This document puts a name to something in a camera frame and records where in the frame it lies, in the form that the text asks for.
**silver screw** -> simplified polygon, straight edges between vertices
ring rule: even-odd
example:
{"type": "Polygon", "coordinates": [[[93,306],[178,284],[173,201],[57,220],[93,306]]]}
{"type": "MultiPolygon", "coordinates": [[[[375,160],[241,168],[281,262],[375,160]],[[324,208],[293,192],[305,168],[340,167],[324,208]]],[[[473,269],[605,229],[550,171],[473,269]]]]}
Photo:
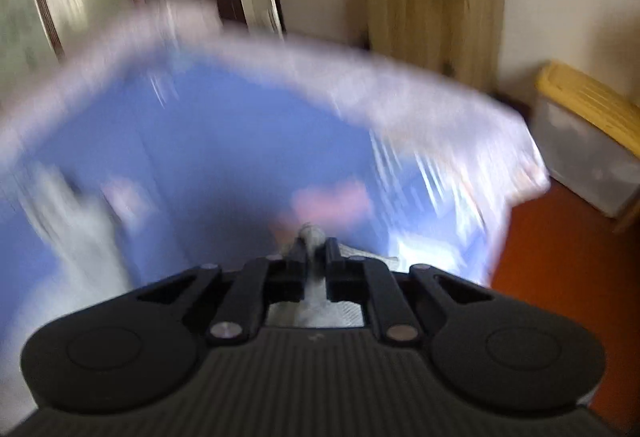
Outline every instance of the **silver screw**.
{"type": "Polygon", "coordinates": [[[219,322],[209,329],[209,333],[221,340],[232,340],[242,334],[242,327],[233,322],[219,322]]]}
{"type": "Polygon", "coordinates": [[[411,325],[391,325],[386,330],[386,337],[393,341],[411,341],[418,337],[418,330],[411,325]]]}

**yellow storage box lid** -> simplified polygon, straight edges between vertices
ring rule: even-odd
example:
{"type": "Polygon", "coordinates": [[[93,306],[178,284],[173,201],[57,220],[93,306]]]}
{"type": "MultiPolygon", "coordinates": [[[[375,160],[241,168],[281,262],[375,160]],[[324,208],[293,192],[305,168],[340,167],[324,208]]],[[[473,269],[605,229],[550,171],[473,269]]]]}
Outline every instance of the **yellow storage box lid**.
{"type": "Polygon", "coordinates": [[[538,90],[620,143],[640,159],[640,108],[606,85],[553,61],[538,75],[538,90]]]}

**red floor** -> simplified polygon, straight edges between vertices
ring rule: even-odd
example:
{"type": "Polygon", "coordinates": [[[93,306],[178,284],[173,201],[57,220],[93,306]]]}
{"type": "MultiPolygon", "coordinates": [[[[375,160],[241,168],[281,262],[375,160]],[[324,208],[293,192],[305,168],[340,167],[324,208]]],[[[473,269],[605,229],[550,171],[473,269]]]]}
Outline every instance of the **red floor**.
{"type": "Polygon", "coordinates": [[[614,235],[609,220],[554,183],[514,209],[493,282],[600,338],[607,369],[592,408],[623,431],[640,421],[639,227],[614,235]]]}

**cabinet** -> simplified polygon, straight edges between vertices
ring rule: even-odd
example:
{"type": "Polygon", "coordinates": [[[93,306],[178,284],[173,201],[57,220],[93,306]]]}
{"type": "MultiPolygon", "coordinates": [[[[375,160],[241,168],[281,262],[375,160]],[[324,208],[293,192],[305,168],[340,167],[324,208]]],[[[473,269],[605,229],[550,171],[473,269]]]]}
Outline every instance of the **cabinet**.
{"type": "Polygon", "coordinates": [[[373,51],[495,87],[504,0],[367,0],[373,51]]]}

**blue fabric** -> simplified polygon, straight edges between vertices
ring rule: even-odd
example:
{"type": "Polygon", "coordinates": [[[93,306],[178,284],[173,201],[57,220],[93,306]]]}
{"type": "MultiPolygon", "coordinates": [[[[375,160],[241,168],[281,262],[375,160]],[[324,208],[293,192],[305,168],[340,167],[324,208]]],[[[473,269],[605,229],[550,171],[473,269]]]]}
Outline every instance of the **blue fabric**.
{"type": "MultiPolygon", "coordinates": [[[[145,191],[154,211],[123,240],[137,285],[193,265],[238,267],[273,253],[271,226],[296,191],[349,180],[366,186],[373,217],[340,233],[343,243],[389,255],[411,245],[403,237],[413,233],[421,255],[423,239],[450,247],[463,260],[463,276],[484,265],[482,224],[462,237],[456,190],[418,160],[385,157],[381,163],[376,147],[386,147],[367,129],[287,88],[172,56],[152,78],[140,68],[113,80],[22,161],[60,168],[82,192],[100,192],[113,178],[145,191]]],[[[57,263],[21,211],[0,224],[0,246],[1,333],[26,291],[57,263]]]]}

